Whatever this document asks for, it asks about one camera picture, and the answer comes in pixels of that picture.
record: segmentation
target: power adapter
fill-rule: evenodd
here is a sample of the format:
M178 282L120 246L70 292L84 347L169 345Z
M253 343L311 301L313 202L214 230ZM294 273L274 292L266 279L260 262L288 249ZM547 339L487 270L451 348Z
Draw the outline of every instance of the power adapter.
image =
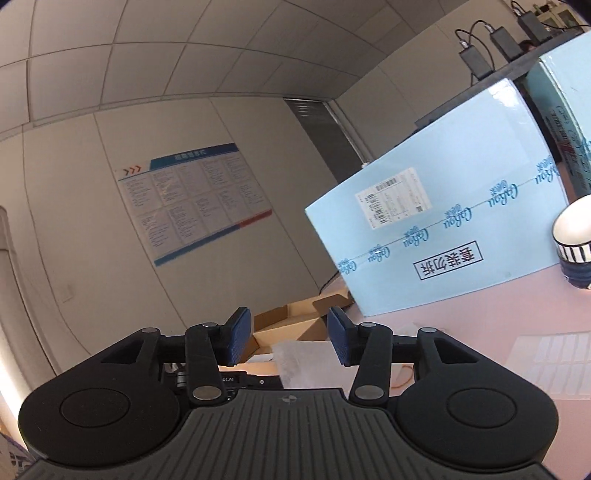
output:
M550 32L540 23L535 13L532 11L522 13L517 9L514 11L517 15L517 23L536 47L552 38Z
M499 27L496 30L489 24L485 24L485 27L491 34L491 42L507 62L512 62L523 55L523 50L505 27Z
M459 54L460 58L478 80L483 80L493 73L492 67L474 45L468 45L463 40L460 42L460 45L464 48Z

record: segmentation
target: brown cardboard flap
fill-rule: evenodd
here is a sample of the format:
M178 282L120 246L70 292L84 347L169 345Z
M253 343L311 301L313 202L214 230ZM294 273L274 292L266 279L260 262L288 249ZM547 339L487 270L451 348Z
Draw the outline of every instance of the brown cardboard flap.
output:
M321 318L313 317L309 320L301 320L299 322L292 322L288 325L280 327L269 327L259 332L255 332L254 336L257 343L261 346L272 346L285 340L297 340L303 336L309 337L314 336L314 339L319 335L321 340L326 339L326 326Z
M279 322L275 322L273 325L269 325L268 327L257 330L257 332L267 332L269 330L287 327L287 326L293 325L295 323L306 322L308 320L314 320L316 318L318 318L317 312L306 313L304 315L298 315L296 317L287 317L286 319L280 320Z
M251 335L251 337L246 342L246 346L242 351L242 355L240 357L240 362L244 363L248 360L254 353L259 349L259 345L256 342L256 339Z
M323 317L328 314L329 308L340 307L345 308L353 303L353 299L349 297L343 297L342 295L331 295L320 300L316 300L312 303L314 309L318 312L318 315Z
M298 340L304 340L306 342L324 342L328 340L329 333L326 329L326 325L319 319L318 322L314 322L310 328L300 335Z
M262 330L269 325L273 325L274 323L287 318L288 315L288 305L283 305L283 307L277 307L276 309L269 310L268 312L255 315L253 319L254 331L256 332L257 330Z
M295 301L294 303L290 303L289 304L289 315L291 317L291 316L296 316L296 315L302 315L305 313L314 313L317 311L314 304L320 300L324 300L326 302L326 303L321 304L323 307L327 304L328 304L328 306L325 308L326 311L324 313L320 312L319 316L326 315L328 313L328 309L330 307L340 306L340 305L336 305L336 304L330 304L331 301L329 301L328 299L331 299L332 297L339 297L339 296L343 297L345 299L348 299L349 298L349 289L346 287L340 288L340 289L330 292L330 293L323 293L321 295L318 295L317 297L312 297L310 299L305 299L305 300ZM344 306L351 305L351 303L352 303L352 301L349 301L349 303L347 303Z

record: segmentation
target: cardboard box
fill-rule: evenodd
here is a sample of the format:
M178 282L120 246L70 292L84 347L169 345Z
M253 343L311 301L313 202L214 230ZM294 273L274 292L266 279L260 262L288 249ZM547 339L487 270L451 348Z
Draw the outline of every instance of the cardboard box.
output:
M323 316L331 307L347 307L353 303L348 288L324 293L255 315L253 334L241 363L258 354L266 354L272 345L285 340L326 340L328 332Z
M526 77L530 96L558 145L577 198L591 193L591 33L542 55ZM538 166L536 183L558 173Z
M568 204L557 175L545 172L552 166L530 110L504 79L340 183L306 214L371 317L556 265L550 231ZM540 168L545 179L538 182ZM335 225L346 225L346 233Z

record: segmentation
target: notice poster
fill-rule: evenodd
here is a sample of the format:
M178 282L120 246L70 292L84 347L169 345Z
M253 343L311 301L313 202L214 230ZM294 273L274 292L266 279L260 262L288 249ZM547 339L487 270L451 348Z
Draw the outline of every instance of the notice poster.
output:
M156 158L115 175L156 266L272 214L233 143Z

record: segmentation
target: person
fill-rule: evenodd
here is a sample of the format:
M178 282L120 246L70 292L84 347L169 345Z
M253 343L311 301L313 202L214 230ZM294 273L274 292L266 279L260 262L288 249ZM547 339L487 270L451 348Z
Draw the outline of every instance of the person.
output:
M519 42L519 46L523 53L528 53L529 51L535 50L535 45L531 40L524 40Z

